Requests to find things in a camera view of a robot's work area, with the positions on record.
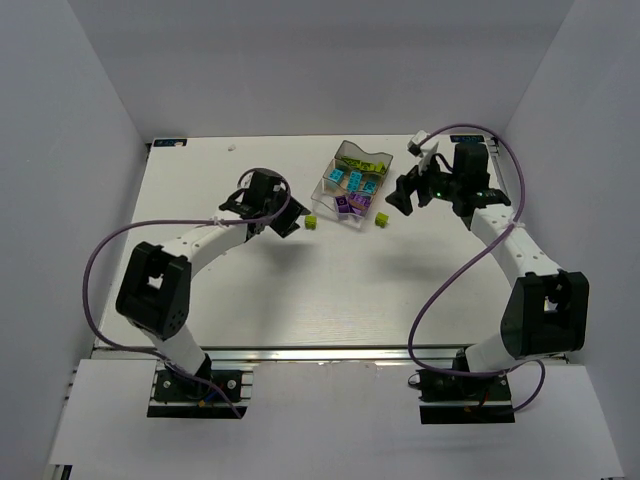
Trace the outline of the purple 2x4 lego plate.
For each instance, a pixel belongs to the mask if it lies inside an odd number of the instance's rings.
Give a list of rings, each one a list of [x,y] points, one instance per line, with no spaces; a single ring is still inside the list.
[[[350,205],[357,210],[366,210],[371,204],[371,197],[353,192],[349,196]]]

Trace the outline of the green 2x4 lego brick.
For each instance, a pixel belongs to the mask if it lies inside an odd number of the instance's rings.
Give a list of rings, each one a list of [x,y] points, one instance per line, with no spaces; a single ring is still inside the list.
[[[362,166],[362,162],[358,159],[353,159],[350,157],[342,157],[341,160],[353,168],[360,168]]]

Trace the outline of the green small lego brick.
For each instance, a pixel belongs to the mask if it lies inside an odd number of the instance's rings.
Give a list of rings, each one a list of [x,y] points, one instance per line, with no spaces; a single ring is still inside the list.
[[[307,230],[315,230],[317,228],[317,218],[313,215],[307,215],[304,219],[304,225]]]

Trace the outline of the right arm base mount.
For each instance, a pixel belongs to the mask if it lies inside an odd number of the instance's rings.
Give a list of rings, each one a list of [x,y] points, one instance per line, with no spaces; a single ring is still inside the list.
[[[512,424],[511,390],[504,377],[446,376],[421,369],[408,378],[419,393],[423,425]]]

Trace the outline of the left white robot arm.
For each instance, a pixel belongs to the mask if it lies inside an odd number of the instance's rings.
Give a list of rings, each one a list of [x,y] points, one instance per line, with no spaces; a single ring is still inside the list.
[[[285,238],[310,210],[276,172],[256,168],[204,222],[164,243],[141,242],[129,258],[116,311],[149,338],[167,366],[202,389],[211,360],[186,326],[196,275],[229,250],[269,228]]]

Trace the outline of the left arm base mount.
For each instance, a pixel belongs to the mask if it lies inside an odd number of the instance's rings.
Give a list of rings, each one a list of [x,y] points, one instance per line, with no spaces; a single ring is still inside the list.
[[[252,370],[248,367],[213,366],[210,382],[217,389],[184,378],[159,364],[153,376],[147,417],[240,420],[251,398]]]

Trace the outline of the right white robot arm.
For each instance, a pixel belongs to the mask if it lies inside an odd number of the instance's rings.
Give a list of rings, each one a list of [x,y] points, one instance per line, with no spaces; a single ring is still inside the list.
[[[491,187],[487,146],[458,143],[451,163],[442,161],[436,146],[424,149],[419,140],[410,141],[408,150],[420,161],[397,178],[387,203],[410,215],[413,197],[420,207],[449,202],[485,245],[471,261],[492,255],[511,287],[497,333],[459,352],[448,374],[482,378],[530,359],[582,349],[589,282],[550,259],[520,223],[508,196]]]

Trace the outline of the small teal lego brick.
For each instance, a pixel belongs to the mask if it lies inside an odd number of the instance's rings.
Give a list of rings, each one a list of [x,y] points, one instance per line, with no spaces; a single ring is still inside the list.
[[[376,189],[376,184],[374,182],[366,182],[363,186],[363,191],[367,194],[374,194]]]

